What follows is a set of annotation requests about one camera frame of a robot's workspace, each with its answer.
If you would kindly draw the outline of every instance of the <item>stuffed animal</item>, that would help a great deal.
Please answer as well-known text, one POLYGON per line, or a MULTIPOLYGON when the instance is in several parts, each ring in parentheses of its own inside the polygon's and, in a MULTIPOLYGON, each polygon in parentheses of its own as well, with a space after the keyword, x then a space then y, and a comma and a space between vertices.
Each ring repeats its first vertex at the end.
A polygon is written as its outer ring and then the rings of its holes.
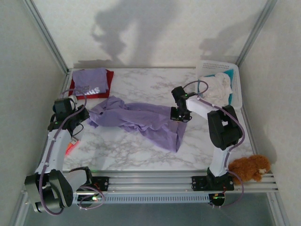
MULTIPOLYGON (((243 182, 251 179, 260 182, 263 174, 269 172, 270 169, 271 165, 268 158, 260 154, 236 159, 229 164, 229 170, 236 173, 243 182)), ((233 175, 232 177, 235 184, 240 184, 236 176, 233 175)))

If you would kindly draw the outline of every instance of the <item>marble tabletop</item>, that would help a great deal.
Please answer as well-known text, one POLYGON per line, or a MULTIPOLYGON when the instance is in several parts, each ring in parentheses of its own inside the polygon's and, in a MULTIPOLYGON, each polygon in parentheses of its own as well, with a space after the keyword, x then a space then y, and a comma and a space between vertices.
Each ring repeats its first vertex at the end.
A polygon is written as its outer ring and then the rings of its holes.
MULTIPOLYGON (((110 96, 125 103, 144 102, 175 106, 171 90, 196 80, 195 69, 110 69, 114 71, 110 96)), ((190 85, 185 90, 194 91, 190 85)), ((91 109, 104 99, 88 100, 91 109)), ((237 111, 246 131, 241 111, 237 111)), ((214 146, 209 138, 208 124, 192 114, 182 145, 177 153, 155 146, 139 132, 128 133, 118 127, 94 128, 86 121, 76 137, 79 144, 65 157, 63 170, 88 166, 91 170, 205 170, 210 165, 214 146)), ((233 150, 230 161, 253 154, 248 135, 244 143, 233 150)))

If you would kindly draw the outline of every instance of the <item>purple cable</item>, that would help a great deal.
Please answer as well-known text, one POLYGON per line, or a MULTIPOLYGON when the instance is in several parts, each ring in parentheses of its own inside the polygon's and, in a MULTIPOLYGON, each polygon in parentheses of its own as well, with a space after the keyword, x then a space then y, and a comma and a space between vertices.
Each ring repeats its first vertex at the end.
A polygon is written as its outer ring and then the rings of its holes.
POLYGON ((102 196, 102 203, 100 203, 99 205, 94 206, 94 207, 84 208, 84 207, 81 206, 82 202, 83 202, 86 198, 92 197, 92 196, 94 196, 94 195, 93 195, 93 194, 90 194, 90 195, 85 196, 85 197, 80 201, 80 203, 79 203, 79 208, 80 208, 80 209, 91 210, 91 209, 98 208, 98 207, 100 207, 100 206, 102 206, 102 205, 104 204, 105 197, 104 197, 104 195, 103 195, 103 193, 102 193, 101 191, 99 191, 99 190, 97 190, 97 189, 95 189, 95 188, 93 188, 93 187, 85 186, 85 185, 80 186, 79 188, 90 189, 90 190, 92 190, 92 191, 98 192, 98 193, 102 196))
MULTIPOLYGON (((190 83, 188 83, 187 85, 185 85, 184 87, 186 87, 186 86, 188 86, 188 85, 190 85, 190 84, 192 84, 192 83, 195 83, 195 82, 198 82, 198 81, 190 82, 190 83)), ((241 195, 240 195, 240 197, 239 197, 235 202, 233 202, 233 203, 231 203, 231 204, 227 204, 227 205, 225 205, 225 206, 222 206, 222 207, 224 208, 224 207, 231 206, 231 205, 237 203, 238 201, 240 201, 241 198, 242 198, 243 195, 244 195, 244 192, 245 192, 244 183, 243 183, 242 179, 241 179, 236 173, 234 173, 234 172, 228 170, 227 162, 228 162, 228 158, 229 158, 229 156, 230 156, 230 152, 231 152, 234 148, 240 146, 240 145, 243 143, 243 141, 245 140, 246 134, 245 134, 245 130, 244 130, 244 128, 242 127, 242 125, 239 123, 239 121, 238 121, 236 118, 234 118, 233 115, 231 115, 230 113, 228 113, 227 111, 225 111, 225 110, 222 109, 221 107, 216 106, 216 105, 213 105, 213 104, 211 104, 211 103, 209 103, 209 102, 203 100, 203 99, 199 96, 200 94, 206 92, 206 91, 208 90, 208 87, 209 87, 209 85, 208 85, 207 82, 205 82, 205 81, 201 81, 201 82, 203 82, 204 84, 206 84, 207 88, 206 88, 204 91, 198 93, 198 100, 201 101, 202 103, 208 105, 208 106, 211 106, 211 107, 214 107, 214 108, 216 108, 216 109, 218 109, 218 110, 221 110, 225 115, 229 116, 229 117, 230 117, 230 118, 231 118, 231 119, 239 126, 239 128, 241 129, 241 131, 242 131, 242 133, 243 133, 243 136, 242 136, 241 140, 240 140, 236 145, 232 146, 232 147, 228 150, 227 155, 226 155, 226 158, 225 158, 225 162, 224 162, 224 168, 226 169, 226 171, 227 171, 228 173, 230 173, 230 174, 236 176, 237 179, 240 181, 240 184, 241 184, 241 195)))
POLYGON ((62 130, 62 128, 63 128, 64 124, 67 122, 67 120, 70 119, 71 117, 73 117, 74 115, 79 114, 81 111, 83 111, 85 109, 86 104, 87 104, 87 97, 81 90, 68 89, 68 90, 65 90, 62 94, 66 93, 66 92, 69 92, 69 91, 78 91, 78 92, 80 92, 85 98, 84 106, 79 111, 77 111, 77 112, 69 115, 67 118, 65 118, 65 120, 62 122, 60 127, 57 129, 55 135, 53 136, 53 140, 50 143, 49 150, 48 150, 48 153, 47 153, 47 156, 46 156, 46 159, 45 159, 45 164, 43 166, 43 170, 41 172, 40 180, 39 180, 39 194, 40 194, 41 204, 44 207, 45 212, 47 212, 48 214, 53 215, 53 216, 60 215, 63 212, 63 208, 59 212, 55 213, 55 212, 52 212, 50 209, 48 209, 48 207, 46 206, 46 203, 45 203, 45 200, 44 200, 44 197, 43 197, 43 177, 44 177, 45 171, 46 171, 46 169, 49 165, 48 162, 49 162, 49 159, 50 159, 50 155, 51 155, 52 148, 53 148, 53 145, 55 143, 56 137, 58 136, 58 134, 62 130))

